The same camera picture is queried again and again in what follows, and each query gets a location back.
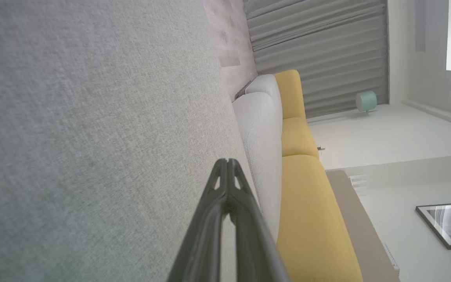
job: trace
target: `black frame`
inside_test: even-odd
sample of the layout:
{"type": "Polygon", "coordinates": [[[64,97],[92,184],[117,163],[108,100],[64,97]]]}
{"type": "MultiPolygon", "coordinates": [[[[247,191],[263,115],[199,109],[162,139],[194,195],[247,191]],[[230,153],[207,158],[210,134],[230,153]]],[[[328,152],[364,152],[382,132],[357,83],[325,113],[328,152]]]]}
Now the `black frame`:
{"type": "Polygon", "coordinates": [[[220,236],[227,214],[236,225],[238,282],[288,282],[271,233],[235,159],[219,159],[213,166],[167,281],[220,281],[220,236]],[[215,189],[219,177],[220,186],[215,189]]]}
{"type": "Polygon", "coordinates": [[[431,231],[436,235],[436,237],[438,237],[438,239],[443,243],[443,245],[451,250],[451,245],[443,238],[443,236],[440,234],[440,232],[438,232],[436,230],[436,228],[434,227],[434,225],[431,224],[431,222],[429,221],[429,219],[426,218],[426,216],[424,215],[424,213],[419,209],[422,207],[432,207],[432,206],[449,206],[450,204],[434,204],[434,205],[424,205],[424,206],[417,206],[415,207],[415,211],[417,211],[417,213],[420,215],[420,217],[424,220],[424,222],[427,224],[427,226],[429,226],[429,228],[431,229],[431,231]]]}

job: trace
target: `gray fabric surface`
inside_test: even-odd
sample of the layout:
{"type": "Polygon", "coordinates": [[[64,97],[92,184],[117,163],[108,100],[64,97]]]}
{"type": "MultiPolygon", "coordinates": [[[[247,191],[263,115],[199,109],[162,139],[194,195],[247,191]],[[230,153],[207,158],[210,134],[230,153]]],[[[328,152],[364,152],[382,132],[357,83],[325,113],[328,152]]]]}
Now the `gray fabric surface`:
{"type": "Polygon", "coordinates": [[[0,281],[164,281],[221,157],[200,0],[0,0],[0,281]]]}
{"type": "Polygon", "coordinates": [[[258,203],[274,242],[281,209],[281,129],[270,95],[248,93],[233,102],[258,203]]]}
{"type": "Polygon", "coordinates": [[[265,74],[256,77],[245,89],[245,94],[253,92],[263,92],[271,97],[272,105],[276,109],[276,120],[280,132],[283,131],[283,105],[281,104],[281,94],[276,82],[276,77],[272,74],[265,74]]]}
{"type": "Polygon", "coordinates": [[[250,15],[258,73],[298,70],[308,118],[355,109],[363,91],[389,102],[385,0],[285,0],[250,15]]]}

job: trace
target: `light gray sofa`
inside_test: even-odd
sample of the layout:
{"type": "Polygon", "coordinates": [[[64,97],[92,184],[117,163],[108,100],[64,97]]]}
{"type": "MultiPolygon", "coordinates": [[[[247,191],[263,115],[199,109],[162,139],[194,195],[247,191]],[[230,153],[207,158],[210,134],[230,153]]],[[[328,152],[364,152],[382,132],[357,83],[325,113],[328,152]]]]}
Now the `light gray sofa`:
{"type": "Polygon", "coordinates": [[[281,131],[283,109],[274,75],[261,75],[233,102],[257,199],[274,242],[281,209],[281,131]]]}
{"type": "Polygon", "coordinates": [[[208,29],[201,0],[0,0],[0,282],[164,281],[214,162],[254,187],[208,29]]]}

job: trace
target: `yellow sofa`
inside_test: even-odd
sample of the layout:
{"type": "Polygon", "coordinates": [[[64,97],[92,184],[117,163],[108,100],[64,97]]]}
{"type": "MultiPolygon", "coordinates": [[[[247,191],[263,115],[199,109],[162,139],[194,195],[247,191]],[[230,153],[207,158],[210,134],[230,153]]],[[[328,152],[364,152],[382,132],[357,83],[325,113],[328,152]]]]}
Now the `yellow sofa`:
{"type": "Polygon", "coordinates": [[[340,208],[306,122],[299,73],[274,75],[283,107],[277,248],[292,282],[362,282],[340,208]]]}

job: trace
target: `white wall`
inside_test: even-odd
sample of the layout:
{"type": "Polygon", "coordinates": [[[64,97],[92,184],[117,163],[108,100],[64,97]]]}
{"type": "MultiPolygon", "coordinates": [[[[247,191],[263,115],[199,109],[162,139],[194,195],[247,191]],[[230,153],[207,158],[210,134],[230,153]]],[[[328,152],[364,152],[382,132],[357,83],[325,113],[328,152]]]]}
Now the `white wall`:
{"type": "Polygon", "coordinates": [[[400,104],[410,83],[409,61],[412,43],[411,0],[388,0],[390,104],[400,104]]]}
{"type": "Polygon", "coordinates": [[[451,71],[446,70],[448,7],[449,0],[426,1],[426,52],[414,52],[415,42],[410,43],[406,98],[451,112],[451,71]]]}
{"type": "Polygon", "coordinates": [[[372,180],[358,195],[400,268],[401,282],[451,282],[451,250],[415,212],[416,206],[451,203],[451,157],[350,168],[346,173],[368,174],[372,180]],[[410,173],[418,168],[438,169],[410,173]],[[440,168],[447,171],[441,177],[440,168]]]}
{"type": "Polygon", "coordinates": [[[379,105],[370,116],[309,119],[327,170],[451,155],[451,123],[405,105],[379,105]]]}

